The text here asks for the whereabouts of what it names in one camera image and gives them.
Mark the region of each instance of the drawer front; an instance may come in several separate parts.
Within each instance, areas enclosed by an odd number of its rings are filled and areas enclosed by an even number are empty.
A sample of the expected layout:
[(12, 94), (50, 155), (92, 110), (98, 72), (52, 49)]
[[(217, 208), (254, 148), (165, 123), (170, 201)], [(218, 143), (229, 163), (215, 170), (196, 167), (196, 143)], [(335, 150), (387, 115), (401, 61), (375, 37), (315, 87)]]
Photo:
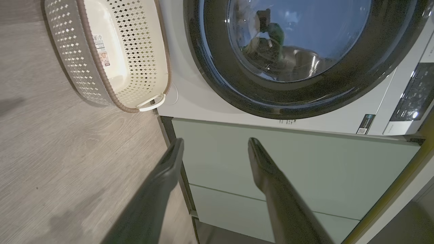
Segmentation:
[(253, 182), (247, 140), (258, 138), (316, 212), (362, 219), (418, 145), (385, 139), (173, 120), (185, 140), (189, 183), (265, 200)]
[[(265, 201), (190, 185), (201, 222), (226, 230), (274, 242)], [(338, 244), (359, 221), (314, 212), (318, 221)]]

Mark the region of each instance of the white washing machine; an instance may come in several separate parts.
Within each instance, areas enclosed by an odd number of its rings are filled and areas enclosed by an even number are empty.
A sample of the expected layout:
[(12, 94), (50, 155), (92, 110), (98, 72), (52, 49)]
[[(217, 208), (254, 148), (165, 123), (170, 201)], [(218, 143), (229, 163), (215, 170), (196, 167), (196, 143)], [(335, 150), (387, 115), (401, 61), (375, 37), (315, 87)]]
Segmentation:
[(288, 2), (160, 0), (172, 86), (159, 115), (416, 133), (434, 105), (432, 2)]

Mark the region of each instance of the beige laundry basket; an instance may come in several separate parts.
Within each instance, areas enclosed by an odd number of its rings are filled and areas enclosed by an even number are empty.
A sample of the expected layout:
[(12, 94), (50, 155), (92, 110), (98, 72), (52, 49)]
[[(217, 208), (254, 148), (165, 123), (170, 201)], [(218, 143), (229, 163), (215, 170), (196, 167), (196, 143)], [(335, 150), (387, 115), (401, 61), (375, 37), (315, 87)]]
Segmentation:
[(164, 102), (170, 66), (158, 0), (46, 0), (45, 11), (81, 95), (127, 112)]

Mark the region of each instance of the brown basket rim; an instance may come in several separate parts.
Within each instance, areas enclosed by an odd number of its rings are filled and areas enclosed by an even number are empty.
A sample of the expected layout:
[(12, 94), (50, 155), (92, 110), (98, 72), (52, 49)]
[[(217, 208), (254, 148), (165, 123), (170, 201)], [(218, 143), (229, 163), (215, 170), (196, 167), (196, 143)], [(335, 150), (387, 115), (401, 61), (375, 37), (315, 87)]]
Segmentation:
[[(120, 108), (121, 110), (123, 110), (125, 112), (130, 112), (130, 113), (139, 112), (140, 110), (138, 108), (131, 109), (131, 108), (128, 108), (125, 105), (123, 105), (119, 101), (115, 92), (113, 91), (113, 88), (112, 88), (112, 86), (111, 86), (111, 84), (107, 78), (107, 75), (105, 74), (104, 67), (102, 66), (102, 64), (99, 60), (98, 51), (96, 50), (95, 42), (93, 41), (92, 32), (90, 30), (90, 25), (89, 25), (89, 20), (88, 20), (87, 13), (86, 13), (86, 7), (84, 4), (84, 0), (76, 0), (76, 2), (77, 2), (77, 7), (78, 7), (81, 23), (83, 26), (84, 34), (85, 34), (85, 37), (86, 37), (86, 40), (87, 40), (87, 43), (88, 43), (88, 46), (90, 49), (90, 53), (92, 55), (93, 62), (96, 65), (96, 69), (98, 70), (99, 76), (101, 77), (102, 83), (104, 84), (104, 87), (107, 90), (107, 93), (108, 93), (110, 99), (113, 101), (113, 103), (118, 108)], [(168, 48), (168, 44), (167, 44), (167, 36), (166, 36), (166, 31), (165, 31), (166, 29), (164, 27), (164, 20), (163, 20), (162, 13), (161, 13), (160, 3), (158, 0), (154, 0), (154, 4), (155, 4), (155, 7), (157, 9), (158, 20), (160, 22), (161, 35), (163, 36), (164, 52), (166, 53), (168, 82), (167, 82), (166, 89), (164, 90), (163, 93), (167, 94), (167, 92), (170, 89), (171, 80), (172, 80), (169, 48)]]

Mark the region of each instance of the qr code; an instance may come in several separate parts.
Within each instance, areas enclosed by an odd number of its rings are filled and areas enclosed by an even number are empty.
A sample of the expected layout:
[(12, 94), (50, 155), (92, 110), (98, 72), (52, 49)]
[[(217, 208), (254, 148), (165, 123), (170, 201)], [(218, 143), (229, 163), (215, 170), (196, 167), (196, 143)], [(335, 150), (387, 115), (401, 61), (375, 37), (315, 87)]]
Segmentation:
[(364, 135), (364, 134), (366, 134), (366, 131), (367, 131), (368, 129), (366, 129), (366, 128), (359, 128), (358, 129), (358, 131), (357, 131), (357, 134), (362, 134), (362, 135)]

